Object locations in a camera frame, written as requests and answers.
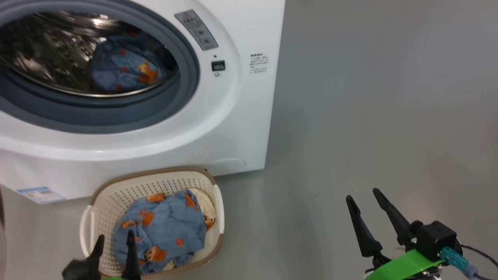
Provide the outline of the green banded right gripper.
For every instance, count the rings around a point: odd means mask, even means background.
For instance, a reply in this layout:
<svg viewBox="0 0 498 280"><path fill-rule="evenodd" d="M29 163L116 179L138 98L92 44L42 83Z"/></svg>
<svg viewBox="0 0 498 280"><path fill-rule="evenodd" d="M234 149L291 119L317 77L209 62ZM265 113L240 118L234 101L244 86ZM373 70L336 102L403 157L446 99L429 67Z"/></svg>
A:
<svg viewBox="0 0 498 280"><path fill-rule="evenodd" d="M413 239L415 236L409 231L410 223L381 190L374 188L372 192L381 209L386 212L397 234L397 243L400 246L414 246ZM351 195L346 197L346 203L362 257L380 256L383 247L372 236L361 217L359 207ZM363 280L429 280L439 275L442 264L441 259L432 262L417 250L410 250L373 271L365 273Z"/></svg>

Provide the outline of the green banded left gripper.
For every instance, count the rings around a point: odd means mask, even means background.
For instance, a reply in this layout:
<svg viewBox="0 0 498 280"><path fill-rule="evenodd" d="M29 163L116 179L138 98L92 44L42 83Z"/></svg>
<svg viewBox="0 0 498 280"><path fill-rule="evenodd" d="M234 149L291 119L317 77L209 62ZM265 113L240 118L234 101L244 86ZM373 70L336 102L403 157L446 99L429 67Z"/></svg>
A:
<svg viewBox="0 0 498 280"><path fill-rule="evenodd" d="M89 256L89 263L86 260L73 259L62 271L63 280L101 280L101 273L98 268L100 258L103 254L105 244L104 234L100 234ZM123 270L124 280L142 280L140 272L139 258L137 255L137 245L135 234L128 231L126 244L128 246L126 265Z"/></svg>

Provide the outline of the blue bear print garment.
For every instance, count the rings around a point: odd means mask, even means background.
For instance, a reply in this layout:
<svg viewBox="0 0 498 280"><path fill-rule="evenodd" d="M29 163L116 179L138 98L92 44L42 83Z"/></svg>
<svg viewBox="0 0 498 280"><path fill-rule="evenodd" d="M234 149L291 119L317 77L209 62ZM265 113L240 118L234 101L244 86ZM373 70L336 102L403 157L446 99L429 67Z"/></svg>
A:
<svg viewBox="0 0 498 280"><path fill-rule="evenodd" d="M185 189L171 196L157 193L137 199L113 230L112 251L126 265L128 232L135 236L142 274L186 265L204 248L206 233L216 221L212 199L201 189Z"/></svg>
<svg viewBox="0 0 498 280"><path fill-rule="evenodd" d="M92 89L124 93L164 81L176 71L171 52L146 32L112 34L96 46L89 64Z"/></svg>

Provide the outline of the white front-load washing machine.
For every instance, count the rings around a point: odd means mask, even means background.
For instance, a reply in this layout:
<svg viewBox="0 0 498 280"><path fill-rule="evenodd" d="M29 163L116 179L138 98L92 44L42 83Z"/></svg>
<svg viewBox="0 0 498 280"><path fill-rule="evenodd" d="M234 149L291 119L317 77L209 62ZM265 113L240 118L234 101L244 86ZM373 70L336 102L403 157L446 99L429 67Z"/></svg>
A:
<svg viewBox="0 0 498 280"><path fill-rule="evenodd" d="M121 175L198 166L215 176L265 166L286 0L137 0L170 20L192 44L200 66L194 97L163 122L125 133L81 135L36 129L0 135L0 186L48 187L66 200L91 196ZM219 47L201 50L175 14L194 10ZM250 55L265 53L267 72L251 74ZM225 60L214 72L212 61ZM211 168L239 158L244 170Z"/></svg>

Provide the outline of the cream perforated laundry basket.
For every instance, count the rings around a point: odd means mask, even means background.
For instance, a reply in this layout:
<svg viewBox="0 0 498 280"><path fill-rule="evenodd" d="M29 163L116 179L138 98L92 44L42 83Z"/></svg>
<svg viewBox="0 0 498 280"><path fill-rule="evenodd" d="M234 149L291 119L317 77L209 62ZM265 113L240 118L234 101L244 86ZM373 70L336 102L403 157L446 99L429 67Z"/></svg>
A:
<svg viewBox="0 0 498 280"><path fill-rule="evenodd" d="M105 278L120 276L123 268L112 253L112 232L121 216L137 199L164 193L172 195L181 190L203 190L214 204L216 220L207 232L203 249L179 268L142 275L142 280L165 280L188 270L208 264L217 255L224 239L225 215L221 190L214 177L200 167L182 166L144 171L114 178L94 193L82 214L79 226L83 254L88 257L99 235L105 236L103 255L98 271Z"/></svg>

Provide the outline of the blue energy label sticker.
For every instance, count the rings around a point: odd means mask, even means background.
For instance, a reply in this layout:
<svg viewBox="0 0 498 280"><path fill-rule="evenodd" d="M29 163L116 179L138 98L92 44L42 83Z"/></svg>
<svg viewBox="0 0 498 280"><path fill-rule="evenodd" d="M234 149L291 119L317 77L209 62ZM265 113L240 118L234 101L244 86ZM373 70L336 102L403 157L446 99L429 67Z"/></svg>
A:
<svg viewBox="0 0 498 280"><path fill-rule="evenodd" d="M35 187L16 190L24 197L36 202L37 204L50 204L55 202L65 201L66 198L54 192L48 187Z"/></svg>

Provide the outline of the round drain filter cover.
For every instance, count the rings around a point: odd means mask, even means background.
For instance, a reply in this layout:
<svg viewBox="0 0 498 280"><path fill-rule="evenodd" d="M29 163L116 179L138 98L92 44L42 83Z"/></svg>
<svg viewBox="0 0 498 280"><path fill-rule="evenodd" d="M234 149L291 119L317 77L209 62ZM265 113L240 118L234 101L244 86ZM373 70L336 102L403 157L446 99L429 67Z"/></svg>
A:
<svg viewBox="0 0 498 280"><path fill-rule="evenodd" d="M209 163L211 168L223 170L244 170L246 162L239 158L222 158Z"/></svg>

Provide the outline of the small printed text label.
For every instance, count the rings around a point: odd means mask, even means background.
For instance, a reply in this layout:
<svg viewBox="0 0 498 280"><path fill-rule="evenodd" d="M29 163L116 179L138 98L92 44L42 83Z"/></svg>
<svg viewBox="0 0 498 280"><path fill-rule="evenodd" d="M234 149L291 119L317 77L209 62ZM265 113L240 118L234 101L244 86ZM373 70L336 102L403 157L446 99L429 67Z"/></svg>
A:
<svg viewBox="0 0 498 280"><path fill-rule="evenodd" d="M250 55L249 70L251 74L260 74L268 71L269 58L265 53Z"/></svg>

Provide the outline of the grey warning sticker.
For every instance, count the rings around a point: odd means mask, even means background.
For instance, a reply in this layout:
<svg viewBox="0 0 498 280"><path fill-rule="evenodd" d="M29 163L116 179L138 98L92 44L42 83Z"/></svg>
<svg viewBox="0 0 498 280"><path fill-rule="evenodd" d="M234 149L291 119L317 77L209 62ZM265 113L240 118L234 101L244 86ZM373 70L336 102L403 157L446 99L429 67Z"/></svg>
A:
<svg viewBox="0 0 498 280"><path fill-rule="evenodd" d="M175 14L175 18L189 31L203 51L218 48L219 45L212 32L194 10Z"/></svg>

